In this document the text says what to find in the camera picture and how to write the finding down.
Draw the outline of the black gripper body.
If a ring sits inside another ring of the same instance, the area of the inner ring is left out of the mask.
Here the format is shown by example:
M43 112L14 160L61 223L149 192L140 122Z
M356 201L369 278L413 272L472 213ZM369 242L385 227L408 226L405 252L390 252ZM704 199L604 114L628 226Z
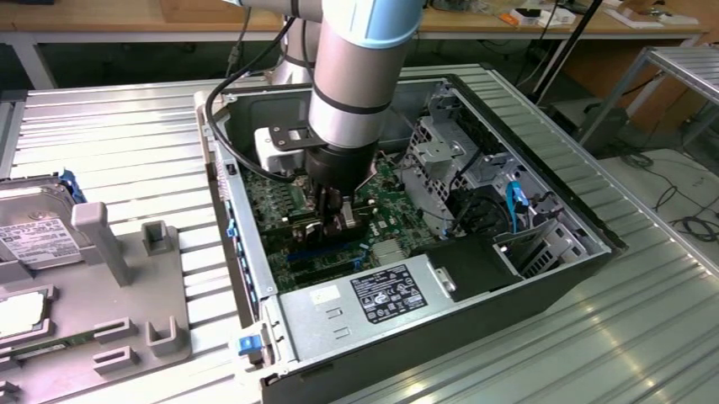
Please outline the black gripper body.
M310 181L322 189L353 196L368 178L377 142L358 148L318 146L305 151L305 171Z

